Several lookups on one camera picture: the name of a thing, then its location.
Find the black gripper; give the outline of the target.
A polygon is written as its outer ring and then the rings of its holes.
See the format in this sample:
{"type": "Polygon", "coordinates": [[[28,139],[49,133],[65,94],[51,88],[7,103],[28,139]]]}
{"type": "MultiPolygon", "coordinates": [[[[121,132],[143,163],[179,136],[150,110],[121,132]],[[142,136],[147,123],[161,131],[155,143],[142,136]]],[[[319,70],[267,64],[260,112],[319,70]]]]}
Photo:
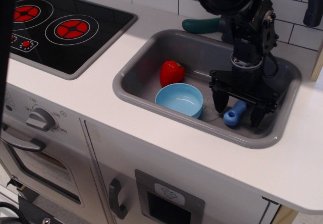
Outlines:
{"type": "Polygon", "coordinates": [[[275,112],[280,95],[265,83],[264,78],[274,77],[278,68],[272,74],[265,75],[264,62],[262,58],[255,64],[248,64],[231,57],[231,70],[210,71],[209,87],[217,112],[224,111],[230,96],[254,106],[250,116],[252,128],[257,127],[267,113],[275,112]]]}

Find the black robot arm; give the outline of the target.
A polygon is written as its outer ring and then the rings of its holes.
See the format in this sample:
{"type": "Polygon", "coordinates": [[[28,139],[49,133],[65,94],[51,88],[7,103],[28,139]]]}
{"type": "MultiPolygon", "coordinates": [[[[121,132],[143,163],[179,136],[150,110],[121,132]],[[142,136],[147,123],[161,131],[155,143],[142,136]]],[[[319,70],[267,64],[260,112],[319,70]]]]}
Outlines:
{"type": "Polygon", "coordinates": [[[222,39],[233,45],[231,70],[211,70],[215,109],[222,113],[230,97],[253,106],[251,126],[257,127],[264,116],[274,113],[279,93],[264,79],[279,71],[271,50],[277,46],[275,14],[271,0],[198,0],[205,10],[221,17],[222,39]]]}

